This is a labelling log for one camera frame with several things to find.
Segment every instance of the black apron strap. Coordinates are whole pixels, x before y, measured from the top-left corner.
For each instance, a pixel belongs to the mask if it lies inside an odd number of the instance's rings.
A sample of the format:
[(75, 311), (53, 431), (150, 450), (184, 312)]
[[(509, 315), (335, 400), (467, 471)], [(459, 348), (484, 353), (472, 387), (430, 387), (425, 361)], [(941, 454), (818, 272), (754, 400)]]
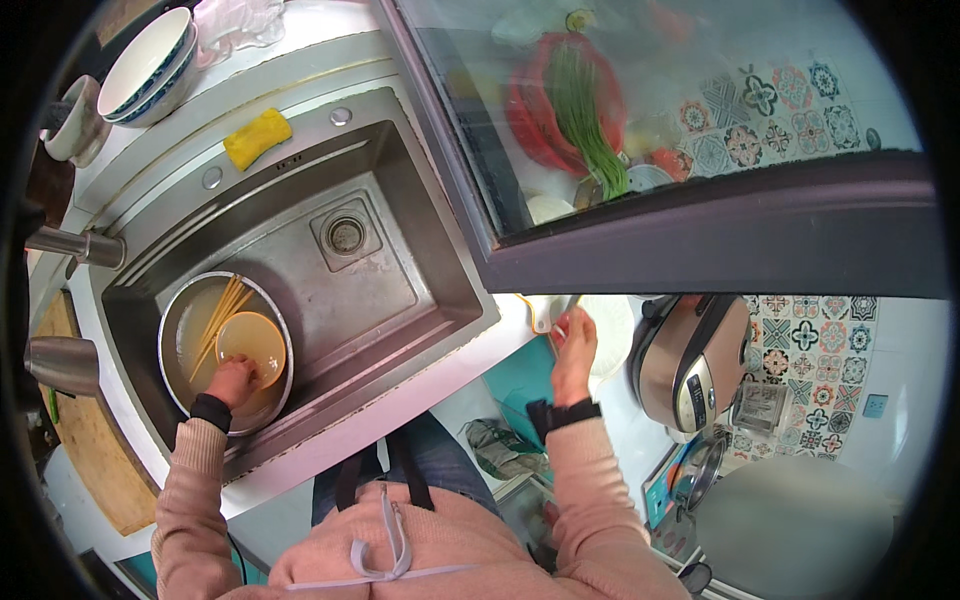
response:
[(414, 506), (419, 506), (428, 511), (434, 510), (433, 500), (430, 498), (430, 489), (423, 479), (423, 473), (414, 462), (413, 454), (410, 452), (410, 445), (407, 443), (407, 434), (403, 428), (387, 434), (387, 446), (394, 452), (396, 459), (403, 468), (403, 474), (407, 478), (407, 487), (410, 488), (410, 502)]
[(333, 485), (333, 497), (337, 501), (337, 510), (341, 513), (356, 504), (357, 484), (360, 483), (360, 465), (363, 462), (363, 453), (360, 450), (340, 464), (340, 474)]

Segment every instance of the power cord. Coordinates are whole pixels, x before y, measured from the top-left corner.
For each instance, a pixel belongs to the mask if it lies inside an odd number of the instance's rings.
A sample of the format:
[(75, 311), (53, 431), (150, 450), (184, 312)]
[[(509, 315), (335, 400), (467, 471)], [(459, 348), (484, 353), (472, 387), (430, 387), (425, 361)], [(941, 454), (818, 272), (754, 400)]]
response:
[(233, 546), (233, 551), (237, 553), (237, 558), (240, 559), (240, 572), (243, 574), (243, 585), (247, 584), (247, 566), (243, 562), (243, 555), (240, 554), (240, 548), (237, 546), (236, 540), (233, 539), (233, 536), (227, 532), (227, 539), (230, 540), (230, 545)]

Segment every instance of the rice cooker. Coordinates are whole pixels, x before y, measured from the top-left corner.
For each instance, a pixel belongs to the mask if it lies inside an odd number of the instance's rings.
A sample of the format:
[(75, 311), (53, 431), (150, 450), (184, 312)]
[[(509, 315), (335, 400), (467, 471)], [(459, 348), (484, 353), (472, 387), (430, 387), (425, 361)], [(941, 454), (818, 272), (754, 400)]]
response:
[(750, 310), (734, 294), (684, 294), (643, 303), (631, 382), (647, 416), (700, 431), (733, 402), (746, 372)]

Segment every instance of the wooden cutting board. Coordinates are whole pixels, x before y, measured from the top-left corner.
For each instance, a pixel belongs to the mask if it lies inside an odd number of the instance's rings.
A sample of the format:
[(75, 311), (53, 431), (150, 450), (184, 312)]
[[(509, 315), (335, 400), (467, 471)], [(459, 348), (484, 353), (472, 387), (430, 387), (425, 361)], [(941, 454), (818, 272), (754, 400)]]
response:
[[(80, 337), (68, 292), (57, 292), (34, 335)], [(40, 391), (49, 411), (47, 387)], [(103, 398), (57, 394), (57, 407), (54, 428), (66, 455), (113, 528), (128, 536), (153, 523), (159, 488)]]

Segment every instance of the blue and white bowl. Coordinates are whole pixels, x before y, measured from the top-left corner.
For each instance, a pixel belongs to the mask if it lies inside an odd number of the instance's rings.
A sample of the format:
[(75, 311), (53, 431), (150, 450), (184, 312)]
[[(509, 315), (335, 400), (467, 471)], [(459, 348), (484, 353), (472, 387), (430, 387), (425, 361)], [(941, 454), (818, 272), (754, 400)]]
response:
[[(159, 88), (159, 82), (179, 64), (189, 46), (192, 15), (179, 7), (154, 19), (124, 49), (110, 68), (97, 100), (105, 120), (120, 116)], [(193, 32), (196, 45), (196, 31)]]
[(175, 62), (170, 71), (157, 83), (156, 89), (134, 104), (118, 119), (104, 119), (121, 127), (150, 127), (177, 108), (197, 79), (197, 27), (190, 24), (187, 50), (180, 62)]

